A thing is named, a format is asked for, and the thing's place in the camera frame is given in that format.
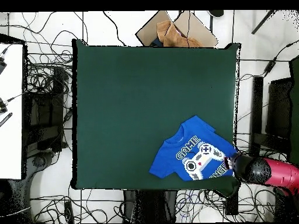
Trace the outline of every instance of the wire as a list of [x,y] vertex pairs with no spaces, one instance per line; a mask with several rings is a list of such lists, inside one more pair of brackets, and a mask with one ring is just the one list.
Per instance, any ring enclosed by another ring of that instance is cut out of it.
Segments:
[[299,42],[299,40],[296,40],[296,41],[294,41],[294,42],[292,42],[292,43],[290,43],[290,44],[287,44],[285,47],[283,47],[283,48],[278,52],[278,54],[273,58],[273,61],[275,61],[275,60],[277,59],[277,57],[279,56],[279,54],[280,54],[284,49],[286,49],[287,47],[292,46],[293,44],[295,44],[295,43],[297,43],[297,42]]
[[188,32],[187,32],[187,43],[188,43],[188,48],[190,48],[190,45],[189,45],[189,41],[188,41],[188,34],[189,34],[189,29],[190,29],[190,11],[189,11],[189,20],[188,20]]
[[237,121],[237,123],[238,123],[241,119],[243,119],[243,118],[245,118],[246,116],[250,115],[251,113],[252,113],[252,111],[251,111],[250,113],[244,115],[243,117],[239,118],[238,121]]
[[115,22],[105,13],[105,11],[103,11],[104,15],[115,25],[115,28],[116,28],[116,36],[117,36],[117,39],[119,40],[119,42],[121,42],[123,44],[123,46],[126,46],[126,44],[124,42],[122,42],[120,39],[119,39],[119,29],[117,28]]
[[6,216],[0,216],[0,217],[13,216],[13,215],[19,214],[19,213],[21,213],[21,212],[23,212],[23,211],[27,211],[27,210],[30,209],[30,208],[31,208],[31,206],[28,207],[28,208],[26,208],[26,209],[22,209],[21,211],[17,211],[17,212],[15,212],[15,213],[12,213],[12,214],[9,214],[9,215],[6,215]]
[[[244,74],[244,75],[241,76],[240,80],[241,80],[241,81],[245,81],[245,80],[248,80],[249,78],[252,78],[252,77],[254,77],[254,76],[262,76],[262,75],[264,75],[264,74],[265,74],[265,72],[264,72],[263,74],[260,74],[260,75],[252,75],[252,74],[246,73],[246,74]],[[244,77],[244,76],[247,76],[247,75],[250,75],[250,77],[248,77],[248,78],[246,78],[246,79],[243,79],[243,77]]]
[[12,46],[13,44],[10,44],[9,46],[7,46],[1,53],[0,53],[0,57],[2,56],[2,55],[4,55],[6,52],[7,52],[7,49],[10,47],[10,46]]

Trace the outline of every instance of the black stand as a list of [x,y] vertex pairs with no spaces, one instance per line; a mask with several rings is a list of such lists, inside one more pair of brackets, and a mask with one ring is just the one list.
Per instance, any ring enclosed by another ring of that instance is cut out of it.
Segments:
[[260,23],[256,26],[256,28],[252,31],[251,34],[255,34],[260,27],[267,21],[267,19],[274,13],[274,10],[270,10],[267,15],[260,21]]

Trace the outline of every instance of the t-shirt sleeve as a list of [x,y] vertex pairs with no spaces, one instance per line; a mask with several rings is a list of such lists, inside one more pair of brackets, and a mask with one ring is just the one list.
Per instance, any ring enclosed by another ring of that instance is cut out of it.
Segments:
[[149,172],[162,179],[172,174],[174,170],[170,167],[167,159],[161,154],[161,152],[158,152]]
[[201,127],[208,129],[211,132],[215,132],[215,129],[212,126],[210,126],[208,123],[204,122],[197,115],[194,115],[192,118],[188,119],[186,121],[186,124],[188,124],[191,128],[196,128],[198,126],[201,126]]

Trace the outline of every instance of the tangled wires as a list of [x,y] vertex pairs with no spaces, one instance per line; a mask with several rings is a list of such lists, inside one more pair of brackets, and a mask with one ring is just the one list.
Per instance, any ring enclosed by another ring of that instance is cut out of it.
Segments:
[[[69,220],[74,220],[75,224],[80,224],[86,218],[92,219],[95,223],[110,223],[115,217],[126,219],[121,209],[124,202],[121,202],[119,207],[114,206],[115,215],[109,219],[104,210],[89,210],[87,206],[82,206],[82,204],[79,204],[78,201],[72,200],[69,196],[56,195],[51,197],[32,198],[31,200],[48,200],[49,198],[52,198],[49,203],[35,215],[33,219],[34,223],[67,224]],[[70,219],[69,214],[64,207],[67,201],[71,201],[73,205],[81,209],[81,213],[74,215],[73,219]],[[102,215],[96,217],[94,215],[95,212],[100,212]]]
[[266,219],[271,219],[274,215],[274,208],[272,205],[267,203],[263,205],[258,199],[257,195],[262,191],[267,191],[272,194],[269,190],[259,190],[255,196],[253,196],[251,188],[246,184],[251,192],[250,197],[241,198],[239,200],[239,204],[241,202],[247,202],[247,204],[243,204],[248,207],[252,207],[250,209],[239,211],[237,216],[226,216],[224,213],[224,201],[225,199],[220,197],[216,192],[211,190],[186,190],[181,191],[177,196],[176,203],[176,215],[177,222],[201,222],[200,214],[206,208],[211,208],[217,212],[219,216],[217,220],[213,218],[213,221],[218,222],[248,222],[250,220],[249,217],[253,217],[252,222],[262,221],[265,222]]

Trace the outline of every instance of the black metal frame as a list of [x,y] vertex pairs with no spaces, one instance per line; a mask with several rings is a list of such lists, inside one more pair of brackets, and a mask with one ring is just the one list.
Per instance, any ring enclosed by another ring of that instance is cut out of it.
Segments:
[[252,85],[251,126],[249,154],[259,156],[260,146],[266,146],[290,157],[290,139],[262,134],[263,77],[254,76]]

